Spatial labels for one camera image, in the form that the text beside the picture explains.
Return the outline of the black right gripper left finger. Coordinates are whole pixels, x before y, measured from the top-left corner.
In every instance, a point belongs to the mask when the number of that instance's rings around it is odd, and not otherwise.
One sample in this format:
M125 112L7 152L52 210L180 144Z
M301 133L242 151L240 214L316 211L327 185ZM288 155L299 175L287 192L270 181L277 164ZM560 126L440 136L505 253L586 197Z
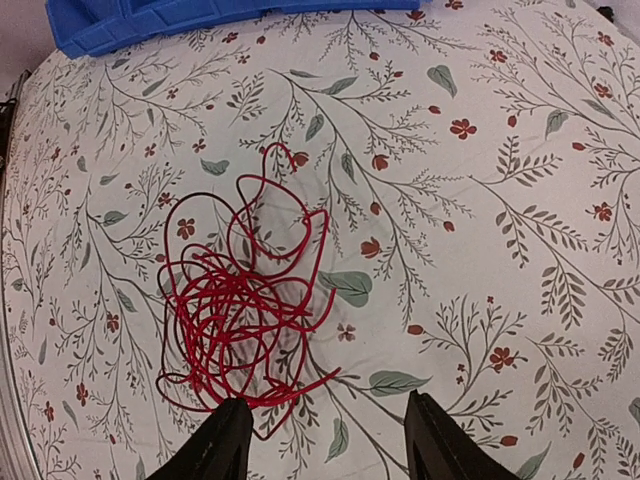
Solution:
M149 480L245 480L253 416L243 399L226 399Z

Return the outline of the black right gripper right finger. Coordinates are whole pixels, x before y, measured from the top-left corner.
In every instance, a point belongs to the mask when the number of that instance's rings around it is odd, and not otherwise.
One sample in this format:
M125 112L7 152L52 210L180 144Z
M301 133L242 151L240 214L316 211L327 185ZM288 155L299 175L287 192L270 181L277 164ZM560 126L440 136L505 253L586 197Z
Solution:
M410 392L404 433L411 480L517 480L427 393Z

